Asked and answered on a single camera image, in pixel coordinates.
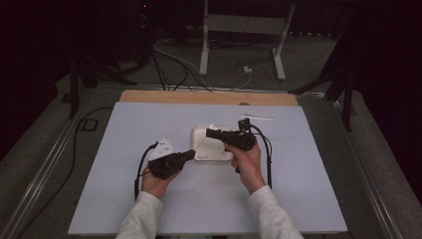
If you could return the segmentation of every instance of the black cable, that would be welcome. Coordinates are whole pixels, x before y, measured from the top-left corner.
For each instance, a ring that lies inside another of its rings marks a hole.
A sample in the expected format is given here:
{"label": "black cable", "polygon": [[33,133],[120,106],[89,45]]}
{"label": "black cable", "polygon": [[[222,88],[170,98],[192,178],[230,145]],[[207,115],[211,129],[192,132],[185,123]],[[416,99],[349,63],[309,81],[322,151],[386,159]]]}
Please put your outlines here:
{"label": "black cable", "polygon": [[[233,15],[236,15],[236,0],[233,1],[232,14]],[[250,18],[248,17],[247,22],[246,22],[246,26],[245,26],[245,28],[243,30],[243,33],[246,33],[246,29],[249,26],[249,20],[250,20]],[[249,47],[249,46],[251,46],[253,44],[259,43],[259,42],[261,42],[262,40],[264,40],[265,38],[268,37],[268,35],[260,34],[260,37],[257,40],[248,41],[248,40],[240,39],[240,38],[236,37],[233,33],[228,33],[228,32],[226,32],[226,33],[227,34],[222,35],[222,37],[218,38],[217,40],[210,41],[210,43],[215,43],[220,48],[230,48],[230,47],[241,47],[241,48],[244,48],[244,47]],[[220,43],[219,42],[221,39],[223,39],[223,37],[226,37],[226,36],[228,37],[229,40],[231,40],[231,42],[232,42],[231,45],[226,45],[226,44],[223,44],[223,43]],[[236,45],[236,40],[243,41],[243,42],[248,42],[248,43],[245,44],[245,45]]]}
{"label": "black cable", "polygon": [[351,232],[350,232],[350,231],[347,231],[347,232],[348,232],[348,235],[350,235],[350,237],[351,237],[352,239],[354,239],[353,234],[351,234]]}
{"label": "black cable", "polygon": [[148,63],[147,58],[138,59],[136,61],[136,66],[128,68],[128,69],[120,70],[117,73],[125,77],[131,76],[139,72],[140,70],[142,70],[145,67],[146,63]]}
{"label": "black cable", "polygon": [[295,76],[292,79],[292,83],[291,85],[285,89],[286,90],[290,90],[296,82],[296,78],[298,77],[299,74],[301,74],[306,68],[310,67],[313,63],[317,62],[323,55],[325,55],[325,53],[332,47],[332,45],[334,45],[335,41],[332,41],[331,44],[325,49],[323,50],[323,52],[315,59],[313,59],[310,63],[308,63],[306,66],[304,66],[303,68],[301,68],[298,72],[295,73]]}
{"label": "black cable", "polygon": [[155,67],[156,67],[156,70],[157,70],[157,73],[158,73],[159,81],[161,82],[161,85],[162,85],[162,89],[165,91],[164,80],[161,77],[161,71],[159,70],[158,62],[157,62],[156,58],[153,55],[152,55],[152,59],[153,59],[153,61],[155,63]]}
{"label": "black cable", "polygon": [[89,112],[88,114],[86,114],[82,119],[80,119],[80,121],[78,122],[78,125],[75,129],[75,134],[74,134],[74,147],[73,147],[73,154],[72,154],[72,166],[71,166],[71,170],[69,171],[68,175],[66,176],[65,180],[62,182],[62,184],[60,185],[59,189],[53,194],[53,196],[50,197],[50,199],[43,205],[43,207],[41,207],[41,209],[32,217],[31,220],[29,220],[27,222],[27,224],[25,225],[25,227],[19,232],[18,236],[16,238],[21,238],[25,232],[28,230],[28,228],[32,225],[32,223],[34,223],[34,221],[41,215],[41,213],[50,205],[50,203],[56,198],[56,196],[62,191],[62,189],[65,187],[66,183],[69,181],[69,179],[72,176],[72,173],[74,172],[75,169],[75,164],[76,164],[76,152],[77,152],[77,136],[78,136],[78,131],[82,125],[82,123],[93,113],[95,112],[99,112],[99,111],[103,111],[103,110],[112,110],[112,108],[98,108],[96,110],[93,110],[91,112]]}
{"label": "black cable", "polygon": [[187,80],[187,77],[188,77],[188,69],[187,69],[187,67],[185,66],[185,65],[183,65],[178,59],[175,59],[175,58],[170,58],[170,57],[168,57],[168,56],[166,56],[166,55],[154,55],[154,54],[157,54],[157,53],[155,53],[155,52],[153,52],[152,53],[152,55],[154,56],[154,57],[158,57],[158,58],[162,58],[162,59],[165,59],[165,60],[168,60],[168,61],[173,61],[173,62],[176,62],[176,63],[178,63],[178,64],[180,64],[180,66],[182,66],[182,68],[183,68],[183,70],[184,70],[184,77],[183,77],[183,80],[182,81],[180,81],[179,83],[176,83],[176,82],[174,82],[174,81],[172,81],[171,79],[169,79],[165,74],[164,74],[164,72],[162,71],[162,69],[160,69],[160,71],[161,71],[161,73],[162,73],[162,75],[164,76],[164,78],[166,79],[166,80],[168,80],[169,82],[171,82],[171,83],[173,83],[173,84],[175,84],[176,86],[174,87],[174,89],[173,89],[173,91],[176,91],[180,86],[186,86],[190,91],[192,91],[192,89],[188,86],[188,85],[184,85],[184,82]]}
{"label": "black cable", "polygon": [[[246,39],[241,39],[239,37],[236,36],[236,34],[231,34],[228,33],[226,36],[219,38],[217,40],[213,40],[213,41],[209,41],[210,49],[220,49],[220,48],[246,48],[249,46],[252,46],[254,44],[263,42],[265,39],[267,39],[269,37],[269,35],[265,35],[265,34],[260,34],[259,38],[257,38],[256,40],[246,40]],[[225,38],[227,38],[230,42],[229,43],[224,43],[222,42]]]}
{"label": "black cable", "polygon": [[266,150],[266,153],[267,153],[267,182],[268,182],[268,185],[270,187],[272,187],[273,186],[272,176],[271,176],[271,156],[272,156],[272,152],[270,153],[270,149],[269,149],[268,144],[267,144],[267,141],[269,141],[269,140],[264,136],[264,134],[261,132],[261,130],[259,128],[257,128],[255,125],[250,124],[250,127],[254,128],[258,132],[258,134],[261,136],[261,138],[263,139],[263,142],[264,142],[264,145],[265,145],[265,150]]}
{"label": "black cable", "polygon": [[270,140],[266,136],[264,136],[264,138],[265,138],[265,140],[267,141],[267,143],[270,146],[270,157],[273,157],[273,145],[271,144]]}
{"label": "black cable", "polygon": [[173,61],[176,61],[176,62],[178,62],[180,65],[183,65],[184,67],[186,67],[186,70],[192,75],[192,77],[195,79],[195,81],[201,86],[201,87],[203,87],[205,90],[207,90],[208,92],[212,92],[210,89],[208,89],[208,87],[207,86],[205,86],[203,83],[201,83],[199,80],[198,80],[198,78],[196,78],[196,76],[195,76],[195,74],[192,72],[192,70],[190,70],[190,68],[189,67],[187,67],[184,63],[182,63],[181,61],[179,61],[178,59],[176,59],[176,58],[174,58],[174,57],[172,57],[172,56],[169,56],[169,55],[167,55],[167,54],[164,54],[164,53],[161,53],[161,52],[158,52],[158,51],[154,51],[154,50],[152,50],[152,52],[153,53],[155,53],[155,54],[159,54],[159,55],[162,55],[162,56],[164,56],[165,57],[165,59],[167,59],[167,60],[170,60],[170,59],[172,59]]}
{"label": "black cable", "polygon": [[137,169],[137,174],[136,174],[136,179],[134,180],[134,200],[136,200],[137,195],[139,194],[139,178],[144,176],[146,173],[150,172],[151,170],[141,174],[140,172],[142,171],[142,165],[143,162],[145,161],[145,157],[148,154],[148,152],[150,150],[152,150],[153,148],[156,148],[156,146],[158,145],[158,142],[156,142],[153,145],[150,145],[146,151],[143,153],[142,158],[140,159],[140,163],[139,163],[139,168]]}

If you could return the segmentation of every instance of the cable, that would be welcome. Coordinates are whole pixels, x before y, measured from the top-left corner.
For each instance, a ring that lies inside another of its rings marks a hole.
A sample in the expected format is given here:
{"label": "cable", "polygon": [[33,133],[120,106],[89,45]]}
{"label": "cable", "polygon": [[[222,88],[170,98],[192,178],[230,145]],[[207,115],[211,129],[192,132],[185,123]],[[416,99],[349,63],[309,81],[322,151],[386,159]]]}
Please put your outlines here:
{"label": "cable", "polygon": [[158,73],[158,78],[159,78],[159,81],[161,82],[161,85],[162,85],[162,89],[165,91],[165,85],[164,85],[164,80],[162,79],[162,77],[161,77],[161,71],[160,71],[160,67],[159,67],[159,64],[158,64],[158,62],[157,62],[157,60],[156,60],[156,58],[154,57],[154,55],[151,55],[152,56],[152,59],[154,60],[154,63],[155,63],[155,69],[157,70],[157,73]]}
{"label": "cable", "polygon": [[151,172],[152,170],[149,170],[143,174],[141,174],[140,172],[142,171],[142,165],[143,162],[145,161],[145,157],[148,154],[148,152],[154,148],[156,148],[158,145],[158,142],[156,142],[155,144],[150,145],[146,151],[143,153],[142,158],[140,159],[140,163],[139,163],[139,168],[137,169],[137,174],[136,174],[136,179],[134,180],[134,200],[136,200],[137,195],[139,194],[139,178],[144,176],[146,173]]}
{"label": "cable", "polygon": [[78,125],[75,129],[75,134],[74,134],[74,147],[73,147],[73,154],[72,154],[72,166],[71,166],[71,170],[69,171],[68,175],[66,176],[65,180],[62,182],[62,184],[60,185],[59,189],[53,194],[53,196],[50,197],[50,199],[41,207],[41,209],[32,217],[31,220],[29,220],[27,222],[27,224],[25,225],[25,227],[19,232],[17,238],[21,238],[25,232],[28,230],[28,228],[32,225],[32,223],[34,223],[34,221],[42,214],[42,212],[50,205],[50,203],[56,198],[56,196],[62,191],[62,189],[65,187],[66,183],[69,181],[69,179],[72,176],[72,173],[74,172],[75,169],[75,164],[76,164],[76,152],[77,152],[77,137],[78,137],[78,131],[82,125],[82,123],[93,113],[99,112],[99,111],[103,111],[103,110],[112,110],[112,108],[98,108],[96,110],[93,110],[91,112],[89,112],[88,114],[86,114],[82,119],[80,119],[80,121],[78,122]]}
{"label": "cable", "polygon": [[[226,37],[227,39],[230,40],[230,43],[224,43],[221,42],[224,37]],[[210,40],[208,41],[210,43],[209,48],[210,49],[220,49],[220,48],[246,48],[249,46],[252,46],[254,44],[260,43],[263,40],[267,39],[269,37],[269,35],[266,34],[260,34],[259,38],[257,38],[256,40],[246,40],[246,39],[241,39],[239,38],[236,34],[234,33],[227,33],[219,38],[217,38],[216,40]],[[238,44],[237,41],[241,41],[241,42],[246,42],[246,44]]]}
{"label": "cable", "polygon": [[348,235],[350,235],[350,237],[351,237],[352,239],[354,239],[353,234],[351,234],[351,232],[350,232],[350,231],[347,231],[347,232],[348,232]]}
{"label": "cable", "polygon": [[251,82],[251,74],[252,73],[248,73],[248,81],[243,85],[243,86],[241,86],[241,87],[238,87],[238,88],[235,88],[234,90],[239,90],[239,89],[242,89],[242,88],[244,88],[244,87],[246,87],[246,86],[248,86],[249,85],[249,83]]}
{"label": "cable", "polygon": [[172,81],[172,80],[170,80],[165,74],[164,74],[164,72],[163,72],[163,70],[159,67],[159,65],[158,66],[154,66],[154,67],[158,67],[159,68],[159,71],[161,72],[161,74],[163,75],[163,77],[167,80],[167,81],[169,81],[169,82],[171,82],[171,83],[173,83],[173,84],[175,84],[176,85],[176,87],[173,89],[173,91],[176,91],[180,86],[186,86],[190,91],[192,91],[192,89],[188,86],[188,85],[184,85],[184,82],[187,80],[187,77],[188,77],[188,69],[187,69],[187,67],[185,66],[185,65],[183,65],[179,60],[177,60],[177,59],[174,59],[174,58],[170,58],[170,57],[167,57],[167,56],[165,56],[165,55],[154,55],[154,53],[152,53],[153,54],[153,58],[155,58],[155,57],[159,57],[159,58],[163,58],[163,59],[166,59],[166,60],[169,60],[169,61],[173,61],[173,62],[176,62],[176,63],[178,63],[178,64],[180,64],[182,67],[183,67],[183,70],[184,70],[184,78],[183,78],[183,80],[182,81],[180,81],[179,83],[176,83],[176,82],[174,82],[174,81]]}
{"label": "cable", "polygon": [[272,182],[272,176],[271,176],[271,157],[272,157],[272,153],[273,153],[273,147],[271,146],[271,152],[270,152],[270,148],[267,144],[267,141],[269,141],[264,134],[261,132],[261,130],[259,128],[257,128],[255,125],[253,124],[249,124],[250,127],[254,128],[258,134],[261,136],[261,138],[263,139],[264,145],[265,145],[265,150],[267,153],[267,182],[268,185],[270,187],[273,186],[273,182]]}
{"label": "cable", "polygon": [[159,44],[163,44],[163,43],[171,42],[171,41],[175,41],[175,40],[176,39],[174,39],[174,38],[168,38],[168,39],[162,40],[161,42],[156,42],[156,43],[154,43],[154,45],[159,45]]}
{"label": "cable", "polygon": [[122,75],[122,76],[125,76],[125,77],[131,76],[131,75],[139,72],[140,70],[142,70],[142,68],[145,67],[146,63],[148,63],[148,59],[147,58],[141,58],[141,59],[136,61],[136,66],[128,68],[128,69],[117,71],[117,73]]}
{"label": "cable", "polygon": [[288,90],[288,91],[291,90],[292,87],[295,85],[296,78],[298,77],[298,75],[300,73],[302,73],[306,68],[311,66],[313,63],[318,61],[323,55],[325,55],[325,53],[332,47],[332,45],[334,45],[334,43],[335,43],[335,41],[332,41],[331,44],[325,50],[323,50],[323,52],[317,58],[315,58],[313,61],[308,63],[306,66],[304,66],[300,71],[296,72],[294,78],[292,79],[292,84],[288,88],[285,88],[285,89]]}
{"label": "cable", "polygon": [[[178,85],[178,83],[172,81],[171,79],[169,79],[165,75],[164,71],[162,70],[161,66],[158,64],[158,61],[156,60],[156,58],[158,58],[158,57],[161,58],[160,56],[153,55],[152,58],[154,59],[155,65],[153,65],[152,63],[149,63],[149,64],[157,70],[158,77],[160,78],[160,81],[161,82],[165,81],[165,83],[167,84],[167,90],[170,91],[170,83],[175,84],[175,85]],[[186,79],[186,78],[187,78],[187,70],[185,70],[185,78],[184,79]]]}
{"label": "cable", "polygon": [[[198,73],[198,75],[199,75],[199,70],[192,64],[192,63],[190,63],[189,61],[187,61],[187,60],[185,60],[185,59],[182,59],[182,58],[179,58],[179,57],[176,57],[176,56],[173,56],[173,55],[170,55],[170,54],[168,54],[168,53],[164,53],[164,52],[162,52],[161,50],[159,50],[157,47],[155,47],[155,46],[152,46],[152,48],[156,51],[153,51],[154,53],[157,53],[157,54],[161,54],[161,55],[164,55],[164,56],[167,56],[167,57],[170,57],[170,58],[173,58],[173,59],[176,59],[176,60],[179,60],[179,61],[183,61],[183,62],[186,62],[187,64],[189,64],[193,69],[195,69],[195,71]],[[189,73],[193,76],[193,78],[196,80],[196,82],[199,84],[199,85],[201,85],[201,87],[203,87],[205,90],[207,90],[207,91],[209,91],[209,92],[212,92],[210,89],[212,89],[212,87],[211,86],[209,86],[208,84],[206,84],[205,82],[204,82],[204,80],[202,79],[202,77],[201,76],[199,76],[199,78],[201,79],[201,81],[202,81],[202,83],[201,82],[199,82],[199,80],[196,78],[196,76],[195,76],[195,74],[193,74],[193,72],[190,70],[190,68],[188,68],[188,67],[186,67],[186,70],[187,71],[189,71]]]}
{"label": "cable", "polygon": [[274,76],[273,75],[270,75],[270,73],[268,73],[267,69],[265,69],[263,66],[261,66],[259,64],[258,65],[254,65],[254,66],[257,66],[257,67],[261,68],[264,71],[264,73],[267,75],[267,78],[270,79],[274,84],[276,84],[282,90],[287,90],[287,89],[285,89],[283,87],[283,83],[281,83],[280,81],[274,79]]}
{"label": "cable", "polygon": [[[235,6],[236,6],[236,0],[234,0],[233,1],[233,14],[235,13]],[[248,17],[248,20],[247,20],[247,22],[246,22],[246,24],[245,24],[245,28],[243,29],[243,33],[245,33],[246,32],[246,29],[248,28],[248,25],[249,25],[249,17]],[[242,58],[242,55],[243,55],[243,52],[244,52],[244,50],[245,49],[242,49],[242,51],[241,51],[241,53],[239,54],[239,57],[238,57],[238,61],[237,61],[237,63],[236,63],[236,67],[235,67],[235,78],[236,79],[238,79],[238,69],[239,69],[239,64],[240,64],[240,59]],[[251,80],[251,73],[249,73],[249,80],[248,80],[248,82],[246,83],[246,85],[245,86],[242,86],[241,88],[243,88],[243,87],[246,87],[248,84],[249,84],[249,81]]]}

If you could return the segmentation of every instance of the hand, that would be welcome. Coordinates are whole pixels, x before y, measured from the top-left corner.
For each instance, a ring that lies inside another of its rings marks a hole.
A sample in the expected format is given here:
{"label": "hand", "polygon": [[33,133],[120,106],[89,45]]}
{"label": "hand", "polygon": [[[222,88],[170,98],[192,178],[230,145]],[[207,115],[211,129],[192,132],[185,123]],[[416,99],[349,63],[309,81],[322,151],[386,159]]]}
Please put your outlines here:
{"label": "hand", "polygon": [[249,151],[243,151],[226,143],[224,145],[233,153],[232,166],[239,167],[240,179],[250,195],[266,185],[261,173],[261,150],[257,142]]}
{"label": "hand", "polygon": [[[143,173],[146,173],[147,171],[149,171],[149,165],[143,170]],[[173,180],[178,174],[179,172],[174,173],[166,179],[161,179],[155,177],[151,172],[146,173],[142,177],[142,185],[140,186],[140,190],[148,192],[156,198],[161,199],[162,196],[164,196],[168,184],[170,184],[171,180]]]}

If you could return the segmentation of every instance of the white board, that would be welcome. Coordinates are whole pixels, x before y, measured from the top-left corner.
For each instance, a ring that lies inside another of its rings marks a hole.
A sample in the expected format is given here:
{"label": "white board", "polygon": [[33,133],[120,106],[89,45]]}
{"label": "white board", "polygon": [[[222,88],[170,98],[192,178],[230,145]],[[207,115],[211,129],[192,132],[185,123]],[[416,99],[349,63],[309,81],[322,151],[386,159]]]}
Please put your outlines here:
{"label": "white board", "polygon": [[[76,209],[70,234],[115,234],[134,205],[133,181],[144,151],[166,137],[191,147],[199,124],[237,129],[244,113],[273,146],[273,190],[301,232],[346,231],[336,197],[301,107],[116,103]],[[266,151],[262,170],[267,178]],[[248,192],[229,162],[186,162],[162,199],[159,234],[255,233]]]}

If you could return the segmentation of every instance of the white plastic piece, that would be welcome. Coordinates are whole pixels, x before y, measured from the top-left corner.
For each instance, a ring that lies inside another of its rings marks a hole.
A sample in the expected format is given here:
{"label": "white plastic piece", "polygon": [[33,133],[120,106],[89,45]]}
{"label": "white plastic piece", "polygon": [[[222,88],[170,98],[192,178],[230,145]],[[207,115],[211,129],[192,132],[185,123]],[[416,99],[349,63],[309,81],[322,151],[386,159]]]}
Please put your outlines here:
{"label": "white plastic piece", "polygon": [[251,72],[252,72],[252,67],[250,67],[250,66],[245,66],[245,67],[243,67],[243,71],[244,71],[245,73],[251,73]]}
{"label": "white plastic piece", "polygon": [[195,160],[198,161],[228,161],[233,158],[233,153],[225,151],[221,140],[206,137],[207,128],[230,130],[227,126],[198,125],[192,130],[192,149],[195,149]]}
{"label": "white plastic piece", "polygon": [[274,120],[273,117],[254,116],[248,113],[243,113],[240,115],[240,117],[244,119],[254,119],[254,120]]}
{"label": "white plastic piece", "polygon": [[153,161],[155,159],[161,158],[173,152],[174,152],[174,147],[170,144],[167,138],[164,137],[158,142],[158,145],[155,147],[155,150],[152,152],[151,157],[149,158],[149,161]]}

